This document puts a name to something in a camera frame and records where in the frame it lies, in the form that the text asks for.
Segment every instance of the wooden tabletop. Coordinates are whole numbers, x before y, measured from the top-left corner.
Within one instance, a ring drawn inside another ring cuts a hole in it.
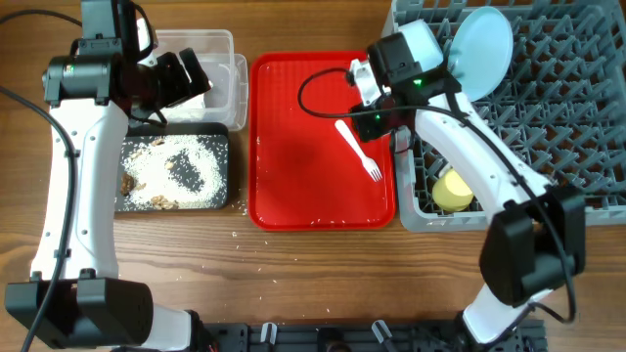
[[[0,0],[0,15],[26,7],[80,18],[78,0]],[[361,50],[380,36],[389,1],[142,1],[156,28],[226,28],[248,64],[270,51]],[[0,28],[3,86],[43,103],[41,74],[80,31],[31,16]],[[243,215],[247,131],[233,134],[236,177],[226,209],[118,215],[122,279],[145,282],[156,302],[193,309],[205,322],[286,324],[407,322],[452,318],[482,285],[485,234],[407,232],[396,217],[371,232],[265,233]],[[0,97],[0,286],[27,280],[41,238],[51,159],[50,127]],[[626,350],[626,227],[590,228],[587,268],[576,278],[580,314],[561,326],[544,314],[553,351]],[[4,288],[0,289],[0,298]],[[563,314],[563,289],[548,299]],[[25,329],[0,309],[0,352]],[[36,342],[33,350],[47,350]]]

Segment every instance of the plastic fork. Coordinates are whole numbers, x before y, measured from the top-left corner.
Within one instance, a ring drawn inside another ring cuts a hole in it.
[[[382,179],[382,174],[380,173],[379,166],[372,158],[367,157],[365,153],[363,153],[361,146],[359,146],[359,143],[354,138],[354,135],[352,135],[352,131],[350,131],[348,125],[346,125],[343,120],[339,119],[335,122],[335,128],[339,131],[341,136],[343,136],[343,139],[350,145],[350,147],[352,147],[352,150],[359,155],[361,161],[363,162],[363,167],[370,174],[370,177],[372,177],[372,179],[376,182],[380,181]]]

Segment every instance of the gray dish rack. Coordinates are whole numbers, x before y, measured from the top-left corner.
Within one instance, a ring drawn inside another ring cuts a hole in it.
[[[626,224],[626,25],[618,0],[471,1],[494,6],[514,32],[501,85],[475,102],[478,113],[533,169],[586,194],[587,224]],[[445,50],[476,7],[468,0],[393,0],[383,36],[424,20]],[[397,134],[398,146],[409,134]],[[484,230],[474,200],[447,213],[432,200],[445,159],[417,142],[395,156],[398,205],[410,231]]]

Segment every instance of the plastic bin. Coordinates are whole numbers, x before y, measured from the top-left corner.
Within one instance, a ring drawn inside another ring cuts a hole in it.
[[[155,55],[178,54],[192,48],[213,84],[210,91],[175,108],[161,112],[170,123],[219,122],[231,131],[246,126],[246,58],[234,54],[233,35],[228,30],[157,30]]]
[[[426,8],[425,0],[394,0],[382,35],[422,19],[445,52],[476,9],[467,7],[467,0],[445,3]],[[587,225],[626,224],[626,25],[619,3],[528,3],[484,1],[509,19],[515,44],[508,74],[494,93],[475,103],[476,110],[533,169],[585,192]],[[397,137],[399,148],[408,144],[408,133]],[[415,232],[485,229],[477,201],[451,214],[432,200],[445,164],[423,142],[395,156],[402,224]]]

